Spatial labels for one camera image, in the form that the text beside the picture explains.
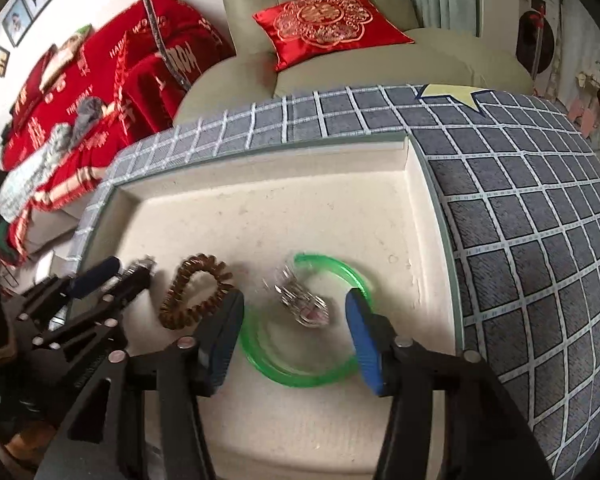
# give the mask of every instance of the gray checkered cushion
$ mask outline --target gray checkered cushion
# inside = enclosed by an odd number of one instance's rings
[[[553,105],[419,88],[288,96],[145,139],[116,157],[74,238],[75,272],[114,186],[200,160],[327,137],[419,143],[450,230],[464,339],[504,382],[557,478],[600,441],[600,162]]]

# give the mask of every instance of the green plastic ring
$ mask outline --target green plastic ring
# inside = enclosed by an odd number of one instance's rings
[[[359,288],[371,305],[371,294],[362,277],[347,264],[324,256],[323,254],[298,253],[294,256],[296,266],[311,266],[317,270],[331,272],[349,283],[350,286]],[[296,374],[281,368],[271,361],[258,341],[258,316],[253,309],[247,308],[244,313],[242,329],[240,330],[240,344],[247,356],[247,360],[265,377],[272,381],[290,386],[291,388],[313,388],[335,383],[358,370],[355,354],[343,364],[338,365],[318,375]]]

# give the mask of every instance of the blue gripper pad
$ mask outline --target blue gripper pad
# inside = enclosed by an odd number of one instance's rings
[[[193,334],[200,343],[198,361],[206,369],[214,392],[224,383],[243,317],[244,296],[234,288],[224,297],[220,309],[205,317]]]
[[[69,285],[69,295],[81,300],[107,283],[119,270],[120,260],[115,256],[110,256],[74,278]]]
[[[382,342],[373,334],[373,314],[365,297],[358,288],[352,288],[345,300],[347,324],[356,347],[356,358],[366,385],[377,396],[386,395],[385,380],[382,374]]]

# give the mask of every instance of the wooden bead bracelet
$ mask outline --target wooden bead bracelet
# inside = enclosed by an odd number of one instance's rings
[[[193,325],[203,316],[213,314],[224,299],[225,295],[234,286],[227,283],[233,277],[232,273],[224,272],[226,264],[217,262],[216,257],[210,254],[198,254],[190,256],[184,260],[176,272],[176,276],[171,282],[171,286],[164,297],[160,306],[158,319],[163,327],[170,330],[179,330],[186,326]],[[215,293],[207,300],[195,306],[186,306],[182,304],[182,294],[191,277],[196,272],[208,272],[218,284]]]

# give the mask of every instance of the red blanket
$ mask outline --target red blanket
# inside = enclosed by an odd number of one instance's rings
[[[229,44],[195,9],[179,0],[153,1],[168,54],[190,82],[233,55]],[[6,170],[38,149],[55,124],[72,124],[85,97],[97,96],[109,105],[107,116],[67,155],[11,224],[10,243],[21,261],[33,209],[57,210],[92,191],[119,150],[172,126],[184,91],[157,53],[145,16],[142,1],[137,2],[89,38],[77,61],[12,134],[2,157]]]

